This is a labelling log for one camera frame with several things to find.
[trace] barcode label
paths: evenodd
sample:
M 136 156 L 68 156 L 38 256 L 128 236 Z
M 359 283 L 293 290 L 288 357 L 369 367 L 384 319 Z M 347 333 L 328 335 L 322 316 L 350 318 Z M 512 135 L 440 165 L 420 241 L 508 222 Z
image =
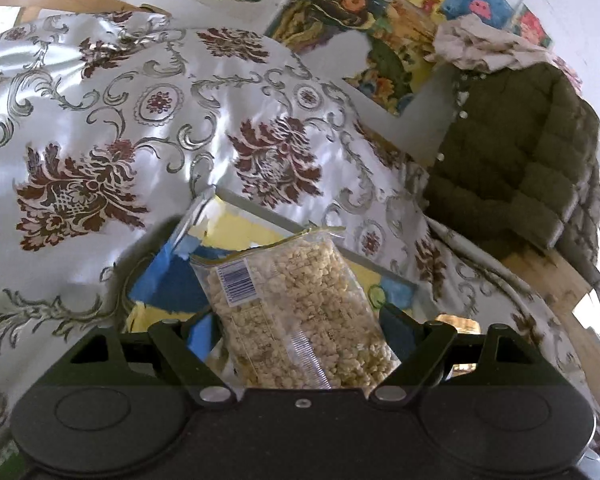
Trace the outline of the barcode label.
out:
M 258 299 L 258 293 L 249 273 L 246 260 L 236 260 L 218 266 L 218 277 L 229 306 L 237 306 Z

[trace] patterned tablecloth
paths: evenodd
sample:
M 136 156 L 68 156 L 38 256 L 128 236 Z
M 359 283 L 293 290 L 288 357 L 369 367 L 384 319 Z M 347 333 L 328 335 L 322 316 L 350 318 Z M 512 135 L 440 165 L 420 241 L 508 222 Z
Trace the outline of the patterned tablecloth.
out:
M 511 324 L 590 399 L 542 299 L 424 217 L 422 173 L 336 85 L 252 32 L 128 12 L 1 34 L 0 443 L 68 346 L 125 317 L 130 284 L 209 184 L 346 226 L 347 248 L 418 284 L 436 311 Z

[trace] green jacket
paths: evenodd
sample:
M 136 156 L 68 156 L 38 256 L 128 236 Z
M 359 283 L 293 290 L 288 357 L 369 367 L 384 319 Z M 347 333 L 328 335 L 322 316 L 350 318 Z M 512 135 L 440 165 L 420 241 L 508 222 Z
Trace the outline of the green jacket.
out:
M 600 120 L 557 68 L 463 76 L 468 97 L 440 147 L 426 214 L 498 258 L 556 248 L 600 297 Z

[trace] transparent plastic bag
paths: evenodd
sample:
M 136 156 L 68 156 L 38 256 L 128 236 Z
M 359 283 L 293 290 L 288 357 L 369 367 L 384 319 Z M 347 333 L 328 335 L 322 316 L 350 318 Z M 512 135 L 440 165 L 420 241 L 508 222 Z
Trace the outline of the transparent plastic bag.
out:
M 328 230 L 191 264 L 246 386 L 368 393 L 398 364 Z

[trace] silver bolt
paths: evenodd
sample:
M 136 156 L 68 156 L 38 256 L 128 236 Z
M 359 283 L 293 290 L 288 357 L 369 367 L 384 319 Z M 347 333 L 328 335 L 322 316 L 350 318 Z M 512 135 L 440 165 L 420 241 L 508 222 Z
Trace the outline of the silver bolt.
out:
M 382 402 L 400 402 L 407 397 L 407 392 L 400 386 L 380 386 L 375 394 L 376 399 Z
M 200 390 L 200 399 L 205 402 L 226 402 L 231 398 L 231 391 L 224 386 L 208 386 Z

